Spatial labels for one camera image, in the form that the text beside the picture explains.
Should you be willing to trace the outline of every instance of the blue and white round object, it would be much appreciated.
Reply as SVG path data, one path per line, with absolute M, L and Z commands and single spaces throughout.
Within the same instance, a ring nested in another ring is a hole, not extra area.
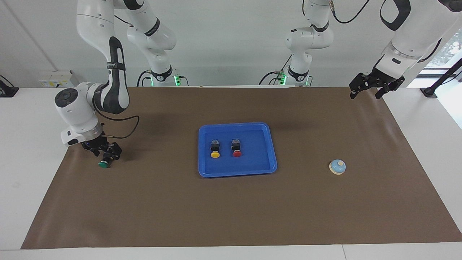
M 342 160 L 333 160 L 329 164 L 329 169 L 333 174 L 341 175 L 345 172 L 347 166 L 345 165 L 345 162 Z

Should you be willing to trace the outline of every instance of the red button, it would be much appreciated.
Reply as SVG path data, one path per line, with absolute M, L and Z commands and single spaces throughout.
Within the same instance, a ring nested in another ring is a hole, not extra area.
M 242 153 L 239 150 L 236 150 L 236 151 L 234 151 L 234 153 L 232 153 L 232 156 L 234 156 L 234 157 L 241 157 L 241 155 L 242 155 Z

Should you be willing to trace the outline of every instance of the black mounting base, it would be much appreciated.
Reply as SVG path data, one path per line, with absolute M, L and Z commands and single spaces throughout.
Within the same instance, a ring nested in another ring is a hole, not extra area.
M 11 90 L 13 90 L 13 92 L 11 92 L 10 94 L 0 94 L 0 98 L 12 98 L 12 97 L 14 97 L 14 95 L 16 95 L 16 92 L 18 92 L 19 87 L 11 87 Z
M 433 95 L 428 94 L 427 92 L 425 92 L 426 89 L 427 89 L 426 87 L 420 88 L 420 91 L 424 94 L 424 96 L 426 96 L 428 98 L 437 98 L 438 97 L 435 93 L 433 93 Z

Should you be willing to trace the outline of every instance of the yellow button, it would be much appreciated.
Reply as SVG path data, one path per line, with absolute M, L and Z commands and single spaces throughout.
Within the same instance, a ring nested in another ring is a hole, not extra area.
M 217 151 L 213 151 L 213 152 L 210 154 L 210 156 L 211 156 L 212 158 L 218 158 L 218 157 L 220 157 L 220 153 L 217 152 Z

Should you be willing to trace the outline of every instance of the robotic arm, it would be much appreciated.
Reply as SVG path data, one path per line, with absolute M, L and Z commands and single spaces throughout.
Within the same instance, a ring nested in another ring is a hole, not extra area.
M 350 83 L 351 99 L 359 92 L 378 87 L 376 98 L 396 91 L 404 82 L 403 74 L 428 53 L 462 11 L 462 0 L 393 0 L 398 16 L 383 23 L 396 31 L 369 75 L 359 73 Z
M 329 28 L 329 3 L 329 0 L 307 0 L 304 11 L 311 26 L 296 28 L 287 34 L 286 46 L 292 51 L 292 61 L 284 71 L 287 84 L 304 85 L 312 61 L 307 51 L 329 47 L 334 41 L 334 33 Z
M 66 146 L 81 143 L 86 150 L 99 156 L 104 152 L 100 166 L 108 167 L 118 160 L 122 149 L 109 143 L 95 109 L 112 114 L 122 113 L 129 105 L 125 59 L 122 44 L 114 32 L 114 9 L 125 9 L 133 22 L 128 38 L 146 55 L 155 82 L 168 85 L 174 82 L 173 68 L 164 50 L 175 47 L 176 38 L 171 30 L 154 16 L 149 3 L 140 0 L 79 0 L 77 4 L 77 31 L 91 46 L 106 58 L 108 83 L 84 82 L 68 88 L 55 97 L 56 109 L 69 124 L 61 133 Z

